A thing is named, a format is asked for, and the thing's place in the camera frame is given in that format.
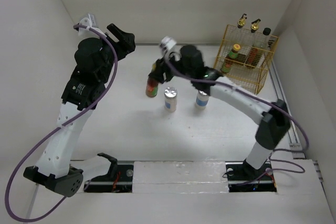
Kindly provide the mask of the chili sauce bottle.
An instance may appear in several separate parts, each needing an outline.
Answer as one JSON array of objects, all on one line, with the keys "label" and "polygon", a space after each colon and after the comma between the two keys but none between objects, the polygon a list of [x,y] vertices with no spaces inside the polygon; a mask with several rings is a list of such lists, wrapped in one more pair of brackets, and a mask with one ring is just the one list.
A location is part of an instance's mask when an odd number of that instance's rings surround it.
[{"label": "chili sauce bottle", "polygon": [[230,72],[232,65],[235,63],[236,58],[238,56],[238,53],[241,49],[241,46],[239,44],[234,44],[229,51],[229,53],[226,55],[223,64],[221,66],[221,71],[224,74],[227,74]]},{"label": "chili sauce bottle", "polygon": [[149,98],[155,97],[157,95],[157,92],[158,92],[158,86],[159,86],[159,83],[156,80],[148,77],[148,80],[147,80],[147,83],[146,83],[145,94]]}]

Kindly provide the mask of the clear gold spout bottle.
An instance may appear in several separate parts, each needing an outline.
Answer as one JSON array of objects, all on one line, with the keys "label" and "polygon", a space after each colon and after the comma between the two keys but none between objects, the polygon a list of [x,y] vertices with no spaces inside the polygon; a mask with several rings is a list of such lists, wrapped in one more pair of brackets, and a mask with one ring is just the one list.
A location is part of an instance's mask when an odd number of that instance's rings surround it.
[{"label": "clear gold spout bottle", "polygon": [[247,14],[244,13],[244,14],[241,16],[241,18],[238,20],[236,27],[237,27],[238,29],[243,28],[244,25],[245,25],[245,23],[246,23],[246,19],[247,19]]}]

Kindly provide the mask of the square bottle dark residue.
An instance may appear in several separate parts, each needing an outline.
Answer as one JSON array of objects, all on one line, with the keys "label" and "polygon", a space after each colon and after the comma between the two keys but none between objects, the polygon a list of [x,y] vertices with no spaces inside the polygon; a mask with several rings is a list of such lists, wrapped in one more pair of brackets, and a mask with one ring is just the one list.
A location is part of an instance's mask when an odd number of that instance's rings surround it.
[{"label": "square bottle dark residue", "polygon": [[250,68],[255,58],[256,52],[257,52],[257,49],[254,48],[254,44],[256,41],[256,35],[257,35],[256,32],[259,28],[260,22],[261,22],[261,19],[257,19],[251,23],[250,33],[246,36],[245,41],[244,41],[245,45],[249,49],[245,64],[250,65]]}]

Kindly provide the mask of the dark soy sauce bottle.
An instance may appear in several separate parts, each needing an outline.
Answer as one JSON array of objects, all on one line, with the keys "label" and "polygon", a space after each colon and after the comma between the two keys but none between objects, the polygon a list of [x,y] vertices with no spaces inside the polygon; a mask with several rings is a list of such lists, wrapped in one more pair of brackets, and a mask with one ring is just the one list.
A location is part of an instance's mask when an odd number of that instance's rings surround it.
[{"label": "dark soy sauce bottle", "polygon": [[262,32],[262,37],[255,40],[247,56],[245,66],[248,69],[255,69],[264,53],[268,48],[268,39],[271,29],[266,27]]}]

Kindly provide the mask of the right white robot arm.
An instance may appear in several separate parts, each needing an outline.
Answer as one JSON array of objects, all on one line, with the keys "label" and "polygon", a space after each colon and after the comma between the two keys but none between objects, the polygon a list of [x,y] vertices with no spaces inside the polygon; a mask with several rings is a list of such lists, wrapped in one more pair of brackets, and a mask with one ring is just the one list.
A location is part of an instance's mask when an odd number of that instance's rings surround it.
[{"label": "right white robot arm", "polygon": [[200,50],[185,45],[176,50],[174,42],[159,45],[162,58],[158,59],[149,77],[159,83],[181,77],[208,96],[224,101],[252,119],[258,126],[255,143],[243,161],[243,173],[254,179],[262,166],[290,129],[287,105],[283,100],[269,102],[235,85],[214,68],[205,66]]}]

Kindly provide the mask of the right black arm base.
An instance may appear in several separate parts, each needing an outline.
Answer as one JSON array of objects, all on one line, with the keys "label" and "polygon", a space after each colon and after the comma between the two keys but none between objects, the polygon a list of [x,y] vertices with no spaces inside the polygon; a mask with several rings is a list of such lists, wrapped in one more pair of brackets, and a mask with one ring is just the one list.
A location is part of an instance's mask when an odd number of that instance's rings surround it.
[{"label": "right black arm base", "polygon": [[254,169],[244,162],[225,162],[226,172],[222,175],[227,179],[230,193],[256,193],[277,191],[275,180],[270,173],[270,162],[266,161],[260,169]]}]

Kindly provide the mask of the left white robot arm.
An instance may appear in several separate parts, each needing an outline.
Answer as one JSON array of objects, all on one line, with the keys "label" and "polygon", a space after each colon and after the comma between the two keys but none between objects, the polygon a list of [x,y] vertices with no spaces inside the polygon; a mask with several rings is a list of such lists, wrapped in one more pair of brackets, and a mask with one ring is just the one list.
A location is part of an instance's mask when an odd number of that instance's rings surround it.
[{"label": "left white robot arm", "polygon": [[133,33],[124,32],[115,24],[107,29],[116,41],[90,27],[97,37],[78,44],[76,66],[61,96],[56,131],[48,138],[37,163],[24,170],[25,178],[65,197],[72,197],[88,180],[99,176],[112,180],[117,175],[117,159],[105,153],[82,165],[70,161],[84,125],[115,79],[118,61],[135,51]]}]

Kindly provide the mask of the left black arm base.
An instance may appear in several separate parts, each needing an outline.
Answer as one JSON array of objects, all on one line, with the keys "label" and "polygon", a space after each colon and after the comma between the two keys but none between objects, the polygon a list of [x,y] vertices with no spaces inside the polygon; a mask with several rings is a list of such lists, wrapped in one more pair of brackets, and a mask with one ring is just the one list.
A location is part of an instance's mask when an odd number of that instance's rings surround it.
[{"label": "left black arm base", "polygon": [[87,180],[83,191],[86,193],[131,193],[134,161],[118,161],[105,153],[99,153],[97,156],[109,162],[109,169],[102,175]]}]

